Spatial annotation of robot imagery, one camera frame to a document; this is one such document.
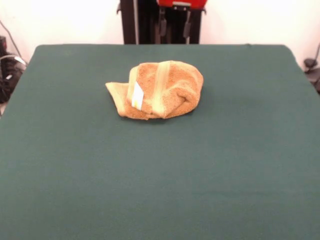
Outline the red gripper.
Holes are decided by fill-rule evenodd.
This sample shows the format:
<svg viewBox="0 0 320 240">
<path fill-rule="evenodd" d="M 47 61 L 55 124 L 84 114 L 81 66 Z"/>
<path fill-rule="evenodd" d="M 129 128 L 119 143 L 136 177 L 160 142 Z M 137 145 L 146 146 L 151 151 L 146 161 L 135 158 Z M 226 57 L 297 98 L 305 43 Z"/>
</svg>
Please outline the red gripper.
<svg viewBox="0 0 320 240">
<path fill-rule="evenodd" d="M 202 10 L 205 8 L 207 0 L 157 0 L 157 4 L 160 6 L 159 8 L 159 35 L 160 37 L 166 36 L 167 31 L 167 20 L 166 20 L 166 9 L 172 7 L 183 7 L 192 10 Z M 183 29 L 183 37 L 190 37 L 190 29 L 191 29 L 191 11 L 186 11 L 186 21 L 184 23 Z"/>
</svg>

